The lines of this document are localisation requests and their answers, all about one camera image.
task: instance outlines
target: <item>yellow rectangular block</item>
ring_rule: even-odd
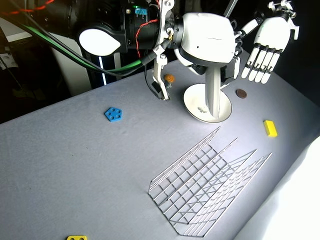
[[[277,129],[276,129],[275,123],[273,121],[265,120],[263,123],[264,123],[264,127],[265,127],[265,130],[266,130],[266,134],[269,137],[278,136]]]
[[[66,240],[87,240],[87,236],[68,236]]]

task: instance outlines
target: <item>dish rack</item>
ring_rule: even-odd
[[[217,152],[211,141],[217,128],[155,177],[148,194],[182,236],[204,237],[239,196],[272,153],[246,164],[253,150],[232,161]]]

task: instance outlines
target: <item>gray table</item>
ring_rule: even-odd
[[[164,72],[176,77],[168,102],[152,95],[140,73],[0,125],[1,239],[186,239],[148,196],[149,183],[218,126],[218,151],[239,137],[233,155],[273,152],[206,237],[232,239],[319,133],[320,109],[276,74],[266,85],[237,79],[224,89],[231,116],[206,124],[183,103],[185,89],[204,76],[178,62]],[[238,98],[238,88],[248,97]],[[123,119],[109,122],[109,107],[122,109]],[[267,137],[266,119],[277,138]]]

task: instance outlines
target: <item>yellow object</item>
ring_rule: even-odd
[[[87,240],[87,236],[68,236],[66,240]]]
[[[269,137],[276,137],[278,136],[277,129],[275,126],[275,123],[271,120],[265,120],[264,127],[266,130],[266,134],[268,134]]]
[[[164,80],[172,84],[176,79],[175,79],[175,76],[173,76],[172,74],[166,74],[164,75]]]

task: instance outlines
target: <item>red wire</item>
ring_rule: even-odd
[[[32,12],[34,12],[35,10],[37,11],[37,10],[43,10],[43,9],[45,9],[45,8],[46,8],[46,5],[52,4],[54,1],[55,1],[55,0],[47,0],[47,1],[44,3],[44,5],[35,7],[34,9],[23,9],[23,8],[21,8],[21,9],[19,9],[18,11],[2,12],[2,14],[7,16],[7,15],[19,14],[20,12],[32,13]]]
[[[138,53],[138,57],[140,58],[140,51],[139,51],[139,42],[138,42],[138,36],[139,36],[139,33],[140,33],[140,30],[144,27],[144,26],[147,26],[148,24],[151,24],[151,23],[155,23],[155,22],[158,22],[158,19],[154,19],[154,20],[150,20],[148,22],[145,22],[143,24],[140,25],[139,29],[136,31],[136,34],[135,34],[135,46],[136,46],[136,51]]]

